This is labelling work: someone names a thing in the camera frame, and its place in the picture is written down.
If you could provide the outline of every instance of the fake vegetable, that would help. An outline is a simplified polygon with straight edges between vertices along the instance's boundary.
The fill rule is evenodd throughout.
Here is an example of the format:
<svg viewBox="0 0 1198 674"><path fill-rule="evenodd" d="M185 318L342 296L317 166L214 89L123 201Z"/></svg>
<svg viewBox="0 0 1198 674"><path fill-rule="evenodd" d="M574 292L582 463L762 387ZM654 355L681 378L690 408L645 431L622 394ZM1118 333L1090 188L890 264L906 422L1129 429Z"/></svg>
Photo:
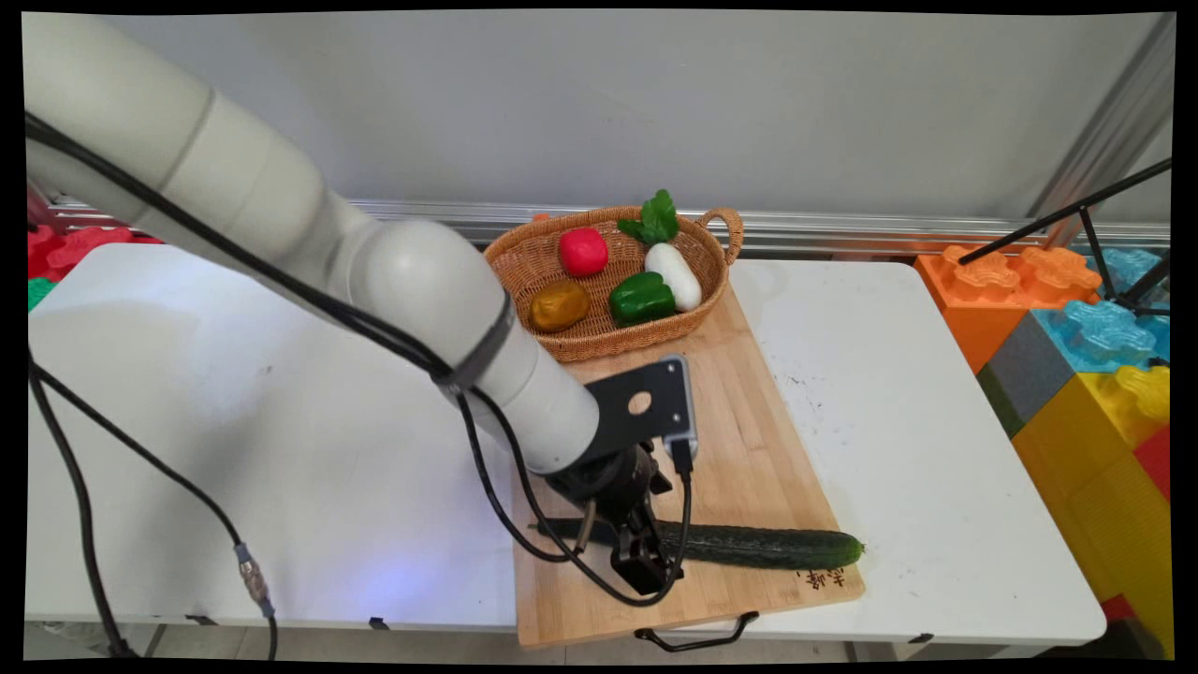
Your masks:
<svg viewBox="0 0 1198 674"><path fill-rule="evenodd" d="M577 539L582 528L581 518L550 517L546 521L562 539ZM678 549L680 529L677 522L658 521L664 553L673 554ZM537 526L537 530L547 535L543 526ZM591 542L612 546L616 533L611 526L595 522ZM841 569L860 559L864 551L860 541L840 532L691 524L686 533L686 559L752 569Z"/></svg>
<svg viewBox="0 0 1198 674"><path fill-rule="evenodd" d="M621 231L649 244L645 256L645 271L655 271L665 278L673 291L674 308L689 311L703 300L703 290L690 271L690 265L670 241L678 233L678 211L665 189L641 206L641 219L622 219L616 223Z"/></svg>
<svg viewBox="0 0 1198 674"><path fill-rule="evenodd" d="M557 241L562 267L570 275L591 275L607 266L607 243L598 229L571 229Z"/></svg>
<svg viewBox="0 0 1198 674"><path fill-rule="evenodd" d="M541 332L561 332L582 320L591 310L591 296L576 281L550 283L532 297L533 326Z"/></svg>
<svg viewBox="0 0 1198 674"><path fill-rule="evenodd" d="M616 226L649 245L664 243L678 233L678 211L673 207L670 193L658 189L658 193L641 206L641 219L621 219L616 221Z"/></svg>
<svg viewBox="0 0 1198 674"><path fill-rule="evenodd" d="M642 271L624 279L607 297L611 315L621 327L673 314L674 299L660 273Z"/></svg>
<svg viewBox="0 0 1198 674"><path fill-rule="evenodd" d="M670 243L654 243L645 255L645 271L655 271L674 293L674 309L689 311L703 300L703 289L690 271L690 265L678 248Z"/></svg>

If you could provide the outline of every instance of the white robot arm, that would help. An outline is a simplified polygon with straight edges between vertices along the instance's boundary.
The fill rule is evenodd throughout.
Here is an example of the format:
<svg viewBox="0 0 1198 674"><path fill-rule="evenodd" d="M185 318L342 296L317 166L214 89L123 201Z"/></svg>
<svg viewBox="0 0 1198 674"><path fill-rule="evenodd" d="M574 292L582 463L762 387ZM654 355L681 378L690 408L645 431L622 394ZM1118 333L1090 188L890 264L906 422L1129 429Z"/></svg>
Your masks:
<svg viewBox="0 0 1198 674"><path fill-rule="evenodd" d="M182 208L180 220L190 215L308 287L406 332L455 372L468 374L468 384L507 419L528 470L586 509L588 522L598 517L615 527L619 544L612 567L641 595L657 594L623 596L556 534L550 538L562 555L531 546L492 500L531 553L573 561L631 606L660 601L682 577L690 460L697 451L685 359L667 357L583 388L519 321L507 320L510 303L495 272L455 231L434 221L374 220L326 188L311 160L266 122L96 17L23 13L22 49L30 175L329 317L231 257L228 245L214 247L97 169L113 176L123 171ZM49 140L47 133L66 138ZM99 159L75 158L85 156ZM478 353L486 358L476 359ZM654 403L631 415L628 397L646 390ZM504 436L486 407L471 407L480 412L479 426ZM651 493L672 488L649 455L657 437L683 480L683 544L673 559L661 547L649 502Z"/></svg>
<svg viewBox="0 0 1198 674"><path fill-rule="evenodd" d="M400 327L454 368L500 314L503 287L459 233L376 221L266 122L102 19L23 13L22 34L28 111L250 253ZM325 317L78 160L30 140L25 153L30 175ZM503 411L536 474L569 467L598 429L595 400L519 321L476 385ZM502 437L489 414L478 421Z"/></svg>

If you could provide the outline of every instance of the basket handle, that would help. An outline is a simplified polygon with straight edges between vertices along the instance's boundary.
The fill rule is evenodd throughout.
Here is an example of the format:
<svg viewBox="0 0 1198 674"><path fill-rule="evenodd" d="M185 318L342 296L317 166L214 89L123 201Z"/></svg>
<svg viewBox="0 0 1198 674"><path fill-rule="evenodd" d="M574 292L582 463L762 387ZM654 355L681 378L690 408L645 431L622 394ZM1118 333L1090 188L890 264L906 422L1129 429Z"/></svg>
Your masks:
<svg viewBox="0 0 1198 674"><path fill-rule="evenodd" d="M745 223L740 219L740 213L732 208L712 208L695 221L700 226L707 227L707 223L712 221L713 217L722 219L724 224L728 225L728 249L724 253L724 263L732 266L732 262L737 261L737 255L740 254L740 245L744 245L745 242Z"/></svg>

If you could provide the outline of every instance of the cutting board handle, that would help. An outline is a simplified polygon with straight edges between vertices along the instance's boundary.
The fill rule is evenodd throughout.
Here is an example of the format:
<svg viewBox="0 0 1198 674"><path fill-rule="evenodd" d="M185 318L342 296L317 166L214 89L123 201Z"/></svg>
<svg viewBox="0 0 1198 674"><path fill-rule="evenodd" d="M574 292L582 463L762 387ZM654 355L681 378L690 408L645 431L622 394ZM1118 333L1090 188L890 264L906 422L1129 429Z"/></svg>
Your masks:
<svg viewBox="0 0 1198 674"><path fill-rule="evenodd" d="M749 613L742 615L737 619L737 629L728 637L720 637L719 639L708 639L706 642L688 642L685 644L667 644L657 632L649 629L637 630L633 632L633 636L637 639L645 639L646 642L653 642L666 652L682 652L686 650L695 649L708 649L712 646L722 646L724 644L731 644L740 638L740 633L745 631L745 626L757 620L761 614L756 611L750 611Z"/></svg>

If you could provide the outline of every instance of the wicker basket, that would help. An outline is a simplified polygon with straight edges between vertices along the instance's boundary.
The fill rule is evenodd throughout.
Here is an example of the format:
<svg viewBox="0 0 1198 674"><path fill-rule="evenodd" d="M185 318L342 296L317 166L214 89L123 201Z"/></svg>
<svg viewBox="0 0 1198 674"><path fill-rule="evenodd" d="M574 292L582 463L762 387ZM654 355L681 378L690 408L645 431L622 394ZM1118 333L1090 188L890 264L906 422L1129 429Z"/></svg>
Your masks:
<svg viewBox="0 0 1198 674"><path fill-rule="evenodd" d="M486 250L486 261L495 268L524 326L561 363L610 357L657 345L695 329L724 293L728 266L736 261L744 243L740 215L731 208L714 208L692 220L678 215L678 235L671 243L678 248L703 290L703 302L694 310L677 312L631 327L618 327L607 306L607 295L629 275L645 271L648 247L616 227L617 219L640 219L640 206L599 208L557 218L534 220L504 232ZM728 249L707 230L713 217L728 225ZM591 312L562 332L544 333L532 327L528 308L533 295L555 280L569 278L558 259L557 239L563 232L593 226L607 242L607 266L599 273L576 278L591 295Z"/></svg>

